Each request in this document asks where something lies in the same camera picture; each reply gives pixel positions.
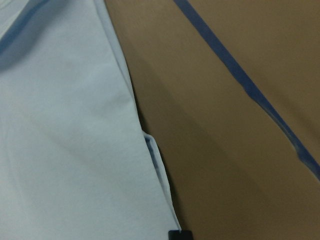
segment blue line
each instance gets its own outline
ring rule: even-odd
[[[299,138],[290,129],[286,122],[282,119],[279,113],[267,100],[267,98],[258,89],[255,83],[249,78],[246,72],[241,68],[237,61],[228,52],[225,46],[220,42],[217,36],[208,27],[201,16],[196,12],[192,5],[187,0],[173,0],[180,8],[183,14],[189,19],[192,25],[196,28],[202,38],[206,41],[209,47],[220,58],[224,65],[228,68],[233,77],[242,85],[245,92],[275,121],[281,128],[287,138],[294,146],[299,159],[314,173],[320,180],[320,166],[312,155],[308,152]]]

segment white cloth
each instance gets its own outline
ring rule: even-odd
[[[12,0],[0,37],[0,239],[168,239],[167,176],[103,0]]]

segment blue tape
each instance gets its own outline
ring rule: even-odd
[[[242,85],[245,92],[273,119],[273,121],[281,128],[287,138],[294,146],[299,159],[314,173],[320,180],[320,166],[312,155],[308,152],[299,138],[290,129],[286,122],[282,119],[279,113],[267,100],[267,98],[258,89],[255,83],[249,78],[246,72],[241,68],[237,61],[228,52],[225,46],[220,42],[213,31],[208,27],[201,16],[196,12],[192,5],[187,0],[173,0],[180,8],[183,14],[188,18],[192,25],[196,28],[202,38],[206,41],[209,47],[224,63],[233,77]]]

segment light blue fabric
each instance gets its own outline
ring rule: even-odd
[[[168,239],[167,176],[103,0],[16,1],[0,9],[0,239]]]

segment brown surface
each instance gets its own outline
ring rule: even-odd
[[[320,161],[320,1],[191,0]],[[320,185],[172,0],[108,0],[195,240],[318,240]]]

